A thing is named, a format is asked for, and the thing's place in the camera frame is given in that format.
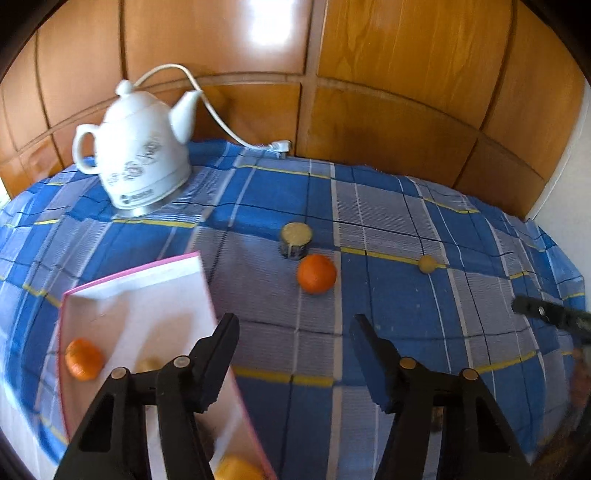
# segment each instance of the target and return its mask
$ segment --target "white power cord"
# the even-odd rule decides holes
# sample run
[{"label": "white power cord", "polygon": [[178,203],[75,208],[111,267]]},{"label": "white power cord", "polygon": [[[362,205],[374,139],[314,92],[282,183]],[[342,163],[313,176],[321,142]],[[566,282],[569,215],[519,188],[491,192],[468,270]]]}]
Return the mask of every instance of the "white power cord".
[{"label": "white power cord", "polygon": [[198,92],[201,92],[201,99],[203,100],[203,103],[205,104],[205,108],[207,108],[207,110],[209,111],[209,113],[211,114],[213,119],[217,122],[217,124],[220,127],[223,128],[223,130],[228,135],[230,135],[230,137],[232,137],[234,140],[236,140],[238,143],[240,143],[240,145],[242,145],[243,147],[251,148],[253,150],[271,150],[273,152],[280,153],[280,154],[285,154],[285,153],[289,152],[290,147],[291,147],[291,142],[289,140],[278,140],[278,141],[270,143],[269,145],[251,145],[250,143],[245,142],[242,138],[240,138],[238,135],[236,135],[230,129],[230,127],[227,126],[224,123],[224,121],[220,118],[220,116],[217,114],[217,112],[213,108],[213,105],[211,103],[209,103],[209,100],[207,100],[205,93],[203,93],[203,89],[199,86],[199,84],[197,83],[197,80],[195,79],[195,77],[193,76],[191,71],[183,65],[179,65],[178,63],[164,63],[163,65],[159,65],[157,67],[154,67],[149,72],[144,73],[134,83],[134,88],[139,87],[142,83],[144,83],[154,73],[159,72],[160,70],[164,70],[164,69],[182,70],[185,73],[185,75],[187,76],[187,78],[189,78],[189,82],[191,82],[191,85],[193,85],[193,88],[195,90],[197,90]]}]

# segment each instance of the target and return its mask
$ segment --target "kettle lid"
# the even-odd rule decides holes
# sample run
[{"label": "kettle lid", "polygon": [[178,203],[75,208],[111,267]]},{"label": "kettle lid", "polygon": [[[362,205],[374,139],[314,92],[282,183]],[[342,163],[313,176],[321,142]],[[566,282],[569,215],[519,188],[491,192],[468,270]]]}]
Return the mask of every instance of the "kettle lid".
[{"label": "kettle lid", "polygon": [[116,122],[133,115],[158,99],[148,92],[134,91],[134,84],[129,80],[121,80],[115,89],[119,98],[107,109],[103,122]]}]

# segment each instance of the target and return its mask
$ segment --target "yellow fruit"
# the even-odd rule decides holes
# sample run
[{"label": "yellow fruit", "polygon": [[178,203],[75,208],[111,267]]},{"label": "yellow fruit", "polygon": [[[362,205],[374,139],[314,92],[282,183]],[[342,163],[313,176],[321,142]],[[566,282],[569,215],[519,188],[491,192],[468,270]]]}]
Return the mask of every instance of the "yellow fruit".
[{"label": "yellow fruit", "polygon": [[160,358],[150,356],[140,360],[135,366],[135,371],[139,374],[143,374],[144,372],[151,372],[152,370],[160,370],[162,365],[163,363],[160,361]]},{"label": "yellow fruit", "polygon": [[225,456],[217,467],[215,480],[264,480],[261,469],[235,455]]},{"label": "yellow fruit", "polygon": [[435,260],[431,255],[423,255],[418,260],[418,269],[425,273],[433,273],[437,268],[437,260]]}]

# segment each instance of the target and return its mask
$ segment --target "wooden panel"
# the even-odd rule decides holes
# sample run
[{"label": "wooden panel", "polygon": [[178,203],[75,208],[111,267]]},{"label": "wooden panel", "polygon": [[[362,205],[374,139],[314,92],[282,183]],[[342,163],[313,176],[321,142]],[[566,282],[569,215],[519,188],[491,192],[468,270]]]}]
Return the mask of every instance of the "wooden panel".
[{"label": "wooden panel", "polygon": [[35,76],[35,38],[25,45],[2,81],[8,126],[19,149],[47,130]]},{"label": "wooden panel", "polygon": [[[72,142],[76,133],[76,127],[81,124],[95,124],[100,125],[105,116],[106,108],[102,108],[94,113],[90,113],[72,123],[61,127],[59,130],[53,132],[53,140],[56,143],[57,152],[61,158],[64,167],[72,165]],[[94,155],[95,142],[92,135],[85,135],[82,140],[82,154]]]},{"label": "wooden panel", "polygon": [[490,141],[479,140],[456,188],[524,218],[544,185],[523,161]]},{"label": "wooden panel", "polygon": [[583,84],[555,33],[519,3],[515,43],[484,131],[548,180],[579,114]]},{"label": "wooden panel", "polygon": [[319,75],[399,93],[480,127],[511,0],[329,0]]},{"label": "wooden panel", "polygon": [[296,154],[453,185],[477,132],[428,107],[318,88],[310,129]]},{"label": "wooden panel", "polygon": [[[156,93],[173,105],[184,89]],[[273,140],[296,140],[299,84],[249,83],[204,86],[203,91],[219,116],[236,135],[251,144],[269,144]],[[215,122],[203,102],[197,107],[194,140],[229,136]]]},{"label": "wooden panel", "polygon": [[115,96],[119,0],[69,0],[39,30],[39,83],[51,126]]},{"label": "wooden panel", "polygon": [[4,110],[4,101],[2,97],[2,86],[0,85],[0,163],[14,157],[17,153],[8,131],[6,112]]},{"label": "wooden panel", "polygon": [[[301,73],[311,0],[126,0],[125,51],[130,79],[161,63],[194,74]],[[159,73],[151,83],[182,78]]]},{"label": "wooden panel", "polygon": [[63,169],[51,135],[27,148],[20,156],[22,166],[33,183]]},{"label": "wooden panel", "polygon": [[2,179],[10,198],[14,198],[33,184],[18,157],[0,164],[0,179]]}]

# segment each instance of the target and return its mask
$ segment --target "tangerine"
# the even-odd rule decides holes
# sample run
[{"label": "tangerine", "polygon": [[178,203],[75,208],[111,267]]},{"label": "tangerine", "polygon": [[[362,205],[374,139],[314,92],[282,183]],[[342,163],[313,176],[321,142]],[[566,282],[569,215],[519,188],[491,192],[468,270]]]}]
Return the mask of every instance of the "tangerine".
[{"label": "tangerine", "polygon": [[94,380],[104,366],[105,357],[90,340],[77,338],[66,348],[66,367],[81,382]]},{"label": "tangerine", "polygon": [[324,255],[308,255],[297,267],[297,281],[302,290],[311,294],[329,291],[336,281],[335,265]]}]

